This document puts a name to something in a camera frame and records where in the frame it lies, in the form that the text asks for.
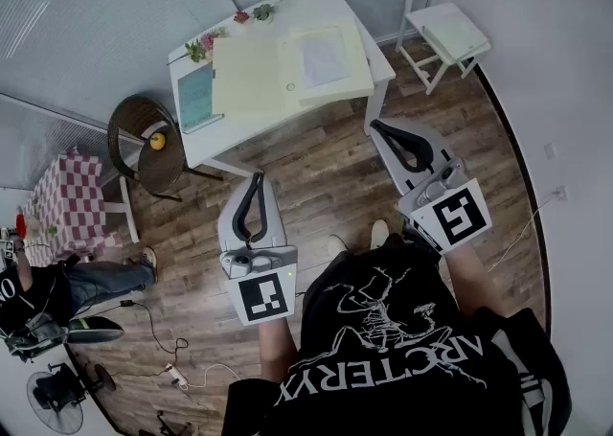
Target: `sneaker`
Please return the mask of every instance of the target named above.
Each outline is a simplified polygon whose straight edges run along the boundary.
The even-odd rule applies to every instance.
[[[143,261],[149,263],[153,268],[153,274],[155,275],[155,283],[157,283],[157,255],[151,247],[145,247],[143,250]]]
[[[331,257],[336,257],[341,252],[347,251],[347,245],[336,235],[328,237],[328,253]]]
[[[387,227],[387,223],[383,219],[375,221],[373,231],[371,232],[371,250],[375,250],[383,245],[389,236],[390,229]]]

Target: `jeans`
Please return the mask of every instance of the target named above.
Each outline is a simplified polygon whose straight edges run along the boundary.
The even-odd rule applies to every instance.
[[[155,283],[155,272],[147,261],[139,264],[108,262],[76,264],[67,273],[73,314],[81,308],[143,290]]]

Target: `wall outlet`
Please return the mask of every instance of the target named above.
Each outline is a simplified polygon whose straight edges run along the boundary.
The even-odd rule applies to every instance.
[[[547,155],[547,160],[555,160],[557,158],[556,147],[553,143],[545,145],[545,154]]]
[[[568,201],[568,191],[566,191],[566,186],[556,187],[556,197],[558,201]]]

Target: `hand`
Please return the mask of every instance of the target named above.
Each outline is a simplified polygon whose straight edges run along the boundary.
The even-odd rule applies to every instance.
[[[19,252],[25,248],[25,244],[21,240],[21,237],[13,236],[11,239],[12,239],[12,243],[15,246],[15,252]]]

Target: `wooden chair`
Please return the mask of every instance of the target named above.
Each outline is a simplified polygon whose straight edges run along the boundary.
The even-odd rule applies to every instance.
[[[143,142],[137,172],[122,158],[119,149],[120,130]],[[156,132],[166,137],[166,144],[160,150],[153,149],[148,141]],[[149,97],[133,95],[120,102],[108,123],[107,143],[111,161],[119,173],[140,181],[143,188],[156,197],[181,201],[179,197],[160,194],[176,182],[181,172],[223,180],[187,166],[178,125],[165,107]]]
[[[468,18],[453,3],[443,3],[434,7],[427,7],[425,9],[420,9],[417,11],[412,11],[412,6],[413,0],[405,0],[404,15],[402,16],[402,22],[400,23],[400,31],[398,32],[396,51],[400,52],[406,58],[413,70],[415,70],[415,73],[418,75],[418,77],[420,77],[420,80],[425,85],[425,93],[429,95],[430,93],[432,93],[432,90],[434,90],[434,87],[437,86],[437,83],[439,83],[439,81],[443,77],[444,72],[449,66],[457,64],[460,70],[462,70],[462,78],[465,78],[472,71],[475,65],[479,61],[481,61],[484,54],[491,49],[491,46],[487,42],[486,44],[482,45],[474,51],[467,53],[462,57],[453,58],[445,50],[444,45],[439,45],[439,43],[432,42],[431,39],[428,39],[428,37],[423,34],[424,26],[432,25],[433,22],[441,22],[444,18],[451,18],[452,16],[456,16],[457,18],[457,16],[461,15],[467,26],[470,26],[471,29],[475,29],[478,33],[480,33],[477,27],[475,27],[475,25],[470,22],[470,20],[468,20]],[[421,61],[415,61],[402,47],[402,40],[404,38],[407,21],[411,23],[411,25],[421,35],[421,37],[423,37],[425,41],[430,45],[432,50],[435,52],[434,56],[422,59]],[[471,58],[472,60],[468,63],[468,66],[465,66],[464,62]],[[421,67],[438,60],[442,62],[442,65],[439,68],[439,71],[434,76],[434,79],[432,79],[432,81],[429,81],[429,76],[427,72],[422,70]]]

